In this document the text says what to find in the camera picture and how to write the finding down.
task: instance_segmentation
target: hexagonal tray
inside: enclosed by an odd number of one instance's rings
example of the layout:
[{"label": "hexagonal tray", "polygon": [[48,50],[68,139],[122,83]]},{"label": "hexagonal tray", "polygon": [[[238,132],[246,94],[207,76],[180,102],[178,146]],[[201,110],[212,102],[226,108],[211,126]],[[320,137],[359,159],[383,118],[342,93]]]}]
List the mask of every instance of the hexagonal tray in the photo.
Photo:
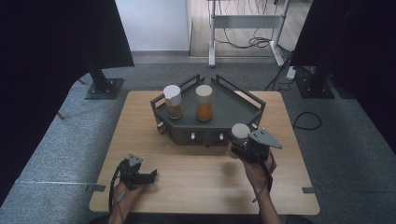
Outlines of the hexagonal tray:
[{"label": "hexagonal tray", "polygon": [[[213,90],[213,117],[207,122],[202,122],[195,117],[198,104],[195,89],[203,84],[209,85]],[[163,94],[150,101],[157,121],[157,129],[162,134],[168,133],[177,145],[225,146],[229,140],[229,132],[235,123],[244,123],[251,131],[257,130],[265,102],[250,92],[241,90],[225,78],[216,75],[216,78],[206,79],[200,78],[198,74],[178,86],[181,88],[182,97],[183,116],[181,118],[169,118]],[[257,102],[260,107],[255,106],[231,88],[241,91]]]}]

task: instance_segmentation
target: cable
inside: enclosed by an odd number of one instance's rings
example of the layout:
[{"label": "cable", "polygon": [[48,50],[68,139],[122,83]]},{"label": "cable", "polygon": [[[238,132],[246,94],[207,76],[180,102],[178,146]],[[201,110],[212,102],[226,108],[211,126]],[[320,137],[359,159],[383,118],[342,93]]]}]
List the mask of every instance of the cable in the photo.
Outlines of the cable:
[{"label": "cable", "polygon": [[121,216],[122,223],[125,223],[125,219],[123,218],[123,215],[122,215],[122,212],[121,212],[120,203],[117,203],[117,206],[118,206],[118,208],[120,210],[120,216]]},{"label": "cable", "polygon": [[287,57],[291,57],[292,56],[293,50],[285,49],[285,48],[283,48],[280,45],[277,45],[277,46],[282,50],[282,53],[283,53],[284,56],[287,56]]},{"label": "cable", "polygon": [[272,163],[271,163],[271,169],[268,171],[268,169],[267,169],[267,167],[265,166],[265,168],[262,168],[263,170],[264,170],[264,172],[265,172],[265,174],[267,175],[267,178],[265,179],[265,181],[264,181],[264,186],[262,186],[262,189],[260,190],[260,192],[256,195],[256,198],[255,199],[253,199],[253,203],[255,203],[255,202],[257,202],[258,200],[259,200],[259,197],[260,197],[260,195],[262,194],[262,191],[265,189],[265,187],[267,186],[267,184],[268,184],[268,181],[266,181],[267,179],[272,179],[272,177],[271,177],[271,171],[273,170],[273,168],[274,168],[274,155],[270,152],[270,151],[268,151],[268,154],[269,155],[271,155],[271,158],[272,158]]},{"label": "cable", "polygon": [[250,9],[250,14],[251,14],[251,15],[254,15],[254,14],[253,14],[253,11],[251,10],[250,1],[247,0],[247,3],[248,3],[248,8]]},{"label": "cable", "polygon": [[[318,119],[318,121],[319,121],[319,125],[318,125],[317,127],[314,127],[314,128],[305,128],[305,127],[302,127],[302,126],[297,126],[296,123],[297,123],[298,119],[299,119],[302,115],[306,115],[306,114],[310,114],[310,115],[315,116],[315,117]],[[306,131],[314,131],[314,130],[320,128],[321,125],[322,125],[322,121],[321,121],[320,116],[318,116],[317,114],[315,114],[315,113],[313,113],[313,112],[303,112],[303,113],[301,113],[299,116],[297,116],[296,120],[293,122],[292,128],[293,128],[293,130],[295,130],[295,129],[301,129],[301,130],[306,130]]]},{"label": "cable", "polygon": [[227,8],[228,8],[228,6],[230,5],[230,2],[231,2],[231,0],[228,0],[227,7],[225,8],[225,14],[226,14],[226,15],[227,15]]},{"label": "cable", "polygon": [[119,174],[120,171],[120,166],[117,166],[116,172],[114,172],[113,177],[111,178],[111,182],[110,182],[110,192],[108,193],[108,211],[111,212],[113,211],[113,192],[114,192],[114,182],[116,181],[117,178],[119,178],[119,176],[117,176]]},{"label": "cable", "polygon": [[265,91],[268,90],[268,88],[271,86],[271,84],[273,84],[272,91],[274,90],[276,80],[277,80],[277,78],[279,77],[280,72],[285,68],[285,64],[288,63],[289,60],[290,60],[290,58],[288,58],[288,59],[282,64],[282,66],[280,67],[280,69],[279,69],[279,71],[277,72],[276,76],[275,76],[275,77],[270,81],[270,83],[268,83],[268,85],[265,87],[265,89],[264,89]]},{"label": "cable", "polygon": [[[257,8],[257,10],[258,10],[258,11],[257,11],[257,14],[260,13],[259,4],[260,4],[261,1],[262,1],[262,0],[260,0],[259,3],[257,3],[257,1],[255,1],[255,2],[256,2],[256,8]],[[244,14],[245,14],[246,2],[245,2],[245,0],[243,0],[243,2],[244,2]],[[238,0],[237,7],[236,7],[238,15],[239,15],[239,3],[240,3],[240,0]],[[266,12],[266,10],[267,10],[267,4],[268,4],[268,0],[266,0],[266,1],[265,1],[265,4],[263,4],[262,15],[264,15],[265,12]],[[222,15],[222,9],[221,9],[221,2],[220,2],[220,1],[219,1],[218,5],[219,5],[220,15]],[[228,2],[228,4],[227,4],[227,7],[226,7],[226,9],[225,9],[226,15],[227,15],[227,8],[228,8],[229,5],[230,5],[230,0],[229,0],[229,2]],[[252,11],[251,6],[250,6],[250,2],[248,2],[248,6],[249,6],[249,9],[250,9],[250,13],[253,14],[253,11]],[[278,6],[278,4],[276,4],[276,8],[275,8],[275,11],[274,11],[274,15],[276,14],[277,6]],[[209,5],[209,1],[207,1],[207,11],[208,11],[208,14],[209,14],[209,27],[211,28],[211,27],[212,27],[212,24],[211,24],[211,21],[210,21],[210,19],[211,19],[211,14],[210,14],[210,5]],[[231,45],[232,47],[234,47],[234,48],[236,48],[236,49],[248,49],[248,48],[253,48],[253,47],[259,48],[259,49],[267,48],[267,47],[270,45],[270,41],[272,41],[272,39],[273,39],[274,31],[275,31],[274,29],[272,29],[271,38],[265,38],[265,37],[258,37],[258,36],[255,36],[255,34],[256,34],[257,31],[259,30],[259,29],[256,29],[256,31],[255,31],[254,34],[253,34],[253,37],[250,38],[249,41],[248,41],[249,45],[246,45],[246,46],[239,46],[239,45],[236,45],[235,43],[233,43],[233,42],[230,41],[230,38],[228,37],[228,35],[227,35],[227,33],[226,33],[226,30],[230,30],[230,29],[231,29],[231,28],[229,28],[229,29],[223,28],[223,32],[224,32],[224,35],[225,35],[227,41],[217,40],[216,38],[214,38],[214,39],[215,39],[215,41],[217,41],[217,42],[219,42],[219,43],[221,43],[221,44],[229,44],[229,45]],[[283,53],[284,56],[286,56],[286,57],[289,57],[289,56],[290,56],[291,51],[289,51],[289,50],[287,50],[287,49],[281,47],[280,45],[278,45],[278,46],[279,46],[279,48],[282,50],[282,53]]]},{"label": "cable", "polygon": [[[290,82],[279,82],[277,84],[277,91],[289,91],[290,90],[290,84],[293,83],[293,82],[294,82],[294,79],[292,81],[290,81]],[[280,85],[286,85],[287,88],[283,89],[283,88],[280,87]]]}]

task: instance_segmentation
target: black curtain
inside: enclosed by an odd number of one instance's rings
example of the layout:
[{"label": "black curtain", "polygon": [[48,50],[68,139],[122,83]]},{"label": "black curtain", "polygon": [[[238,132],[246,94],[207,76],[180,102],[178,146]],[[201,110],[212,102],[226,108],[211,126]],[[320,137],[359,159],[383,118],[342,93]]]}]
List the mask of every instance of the black curtain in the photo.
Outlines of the black curtain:
[{"label": "black curtain", "polygon": [[0,203],[88,73],[133,66],[114,0],[0,2]]},{"label": "black curtain", "polygon": [[[326,59],[336,86],[356,97],[396,153],[395,8],[385,0],[313,1],[290,66],[318,66],[332,46]],[[347,27],[333,43],[348,12]]]}]

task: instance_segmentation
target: black cable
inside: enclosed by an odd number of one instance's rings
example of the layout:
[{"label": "black cable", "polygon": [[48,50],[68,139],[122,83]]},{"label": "black cable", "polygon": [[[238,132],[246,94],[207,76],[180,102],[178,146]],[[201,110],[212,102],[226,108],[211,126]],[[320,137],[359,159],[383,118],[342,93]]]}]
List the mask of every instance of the black cable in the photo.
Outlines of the black cable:
[{"label": "black cable", "polygon": [[120,203],[117,203],[117,206],[119,207],[119,210],[120,210],[120,216],[121,216],[122,223],[125,223],[125,219],[123,218],[123,215],[122,215],[122,212],[121,212]]},{"label": "black cable", "polygon": [[252,149],[254,154],[257,157],[257,160],[259,161],[259,165],[262,167],[262,170],[265,172],[266,175],[266,179],[264,182],[264,186],[262,186],[262,189],[260,190],[260,192],[256,195],[256,198],[253,199],[253,203],[257,202],[259,200],[260,195],[262,194],[262,192],[264,191],[265,187],[268,185],[268,190],[271,190],[272,187],[272,181],[273,178],[271,176],[271,171],[274,168],[274,156],[272,155],[272,153],[268,150],[268,154],[271,155],[273,162],[271,164],[271,169],[268,171],[267,166],[265,165],[264,161],[262,160],[262,158],[259,156],[259,154],[256,152],[256,150]]},{"label": "black cable", "polygon": [[[293,83],[293,82],[294,82],[294,79],[292,81],[290,81],[290,82],[279,82],[277,84],[277,91],[289,91],[290,90],[290,84]],[[283,88],[280,87],[280,85],[286,85],[287,88],[283,89]]]},{"label": "black cable", "polygon": [[245,0],[242,0],[242,1],[244,1],[244,14],[243,15],[245,15],[246,13],[245,13],[245,7],[246,7],[246,5],[247,5],[247,3],[245,2]]},{"label": "black cable", "polygon": [[228,6],[230,5],[230,3],[231,3],[231,0],[228,0],[228,4],[227,4],[227,7],[225,8],[225,14],[227,15],[227,8],[228,8]]},{"label": "black cable", "polygon": [[[314,128],[305,128],[305,127],[302,127],[302,126],[297,126],[296,123],[297,123],[298,119],[299,119],[302,115],[306,115],[306,114],[310,114],[310,115],[315,116],[315,117],[318,119],[318,121],[319,121],[319,125],[318,125],[317,127],[314,127]],[[314,112],[308,112],[308,111],[307,111],[307,112],[303,112],[303,113],[301,113],[299,116],[297,116],[296,120],[293,122],[292,127],[293,127],[293,130],[295,130],[295,129],[301,129],[301,130],[306,130],[306,131],[314,131],[314,130],[320,128],[321,125],[322,125],[322,121],[321,121],[320,116],[318,116],[318,115],[315,114]]]},{"label": "black cable", "polygon": [[276,5],[276,7],[275,7],[275,12],[274,12],[274,15],[276,14],[276,10],[277,10],[277,6],[278,6],[278,4],[275,4]]},{"label": "black cable", "polygon": [[280,45],[277,45],[277,46],[280,48],[280,50],[282,50],[282,53],[283,53],[284,56],[291,57],[291,55],[293,53],[293,50],[285,49],[285,48],[283,48]]},{"label": "black cable", "polygon": [[120,166],[117,166],[116,172],[113,175],[113,178],[111,178],[111,183],[110,183],[110,192],[108,193],[108,211],[111,212],[113,211],[113,193],[114,193],[114,182],[118,178],[118,174],[120,171]]},{"label": "black cable", "polygon": [[262,1],[262,0],[260,0],[259,3],[257,3],[257,0],[254,0],[254,3],[255,3],[255,5],[256,5],[256,9],[257,9],[257,12],[254,13],[254,14],[257,14],[257,15],[260,14],[260,7],[259,7],[259,4],[260,4],[261,1]]},{"label": "black cable", "polygon": [[253,14],[253,11],[251,10],[250,1],[247,0],[247,3],[248,3],[248,8],[250,9],[250,14],[251,14],[251,15],[254,15],[254,14]]},{"label": "black cable", "polygon": [[[259,14],[259,11],[260,11],[260,10],[259,10],[259,3],[256,2],[256,6],[257,6],[257,9],[258,9],[258,12],[257,12],[258,14]],[[268,4],[268,0],[265,1],[265,4],[264,4],[264,6],[263,6],[263,10],[262,10],[262,15],[265,14],[265,11],[266,11],[266,9],[267,9],[267,4]],[[278,6],[278,4],[276,4],[276,8],[275,8],[274,14],[276,14],[277,6]],[[239,0],[238,0],[238,4],[237,4],[237,7],[236,7],[236,8],[237,8],[237,12],[238,12],[238,15],[239,15]],[[220,10],[220,15],[222,15],[222,9],[221,9],[221,2],[220,2],[220,1],[219,1],[219,10]],[[210,14],[209,1],[207,1],[207,11],[208,11],[208,14],[209,14],[209,27],[211,28],[211,27],[212,27],[212,24],[211,24],[211,22],[210,22],[210,18],[211,18],[210,15],[211,15],[211,14]],[[234,47],[234,48],[236,48],[236,49],[248,49],[248,48],[252,48],[252,47],[259,48],[259,49],[267,48],[267,47],[270,45],[270,41],[273,39],[273,36],[274,36],[274,29],[272,29],[271,38],[265,38],[265,37],[258,37],[258,36],[255,36],[255,34],[257,33],[258,30],[259,30],[259,29],[256,29],[256,31],[255,31],[254,34],[253,34],[253,37],[249,39],[249,41],[248,41],[249,45],[247,45],[247,46],[239,46],[239,45],[236,45],[235,43],[231,42],[231,41],[230,41],[230,38],[227,36],[227,33],[226,33],[226,29],[225,29],[225,28],[223,28],[223,32],[224,32],[224,35],[225,35],[227,41],[217,40],[216,38],[214,38],[214,39],[215,39],[215,41],[217,41],[217,42],[219,42],[219,43],[221,43],[221,44],[229,44],[229,45],[231,45],[232,47]],[[280,45],[278,45],[278,46],[279,46],[279,48],[282,50],[282,53],[283,53],[284,56],[287,56],[287,57],[290,56],[291,51],[289,51],[289,50],[287,50],[287,49],[281,47]]]},{"label": "black cable", "polygon": [[276,76],[275,76],[275,77],[270,81],[270,83],[268,83],[268,85],[265,87],[265,89],[264,89],[265,91],[268,90],[268,88],[271,86],[271,84],[273,84],[272,91],[274,90],[276,80],[277,80],[277,78],[279,77],[280,72],[285,68],[285,64],[288,63],[289,60],[290,60],[290,58],[288,58],[288,59],[282,64],[282,66],[279,68],[279,71],[277,72]]}]

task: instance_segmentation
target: wire on floor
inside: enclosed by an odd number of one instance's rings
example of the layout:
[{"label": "wire on floor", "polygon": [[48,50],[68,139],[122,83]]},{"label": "wire on floor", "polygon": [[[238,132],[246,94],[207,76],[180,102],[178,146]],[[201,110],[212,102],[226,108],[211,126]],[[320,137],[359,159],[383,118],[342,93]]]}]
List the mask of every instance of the wire on floor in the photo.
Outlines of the wire on floor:
[{"label": "wire on floor", "polygon": [[[317,125],[316,127],[313,127],[313,128],[306,128],[306,127],[298,126],[298,125],[297,125],[297,121],[298,121],[303,115],[312,115],[312,116],[316,117],[316,118],[318,119],[318,125]],[[307,112],[303,112],[303,113],[301,113],[300,115],[297,116],[297,118],[294,120],[294,122],[293,122],[293,124],[292,124],[292,128],[293,128],[293,130],[295,130],[295,129],[301,129],[301,130],[306,130],[306,131],[314,131],[314,130],[320,128],[321,125],[322,125],[322,120],[321,120],[320,116],[317,115],[317,114],[315,114],[314,112],[309,112],[309,111],[307,111]]]},{"label": "wire on floor", "polygon": [[290,85],[291,83],[294,82],[294,79],[290,82],[279,82],[277,84],[277,91],[289,91],[290,90]]},{"label": "wire on floor", "polygon": [[286,67],[286,64],[289,63],[291,57],[288,57],[287,60],[282,64],[282,66],[279,68],[279,71],[277,72],[276,76],[268,83],[268,85],[265,87],[265,91],[268,91],[268,88],[271,86],[272,84],[272,88],[271,91],[275,90],[275,84],[276,84],[276,80],[280,75],[280,72],[282,72],[282,70]]}]

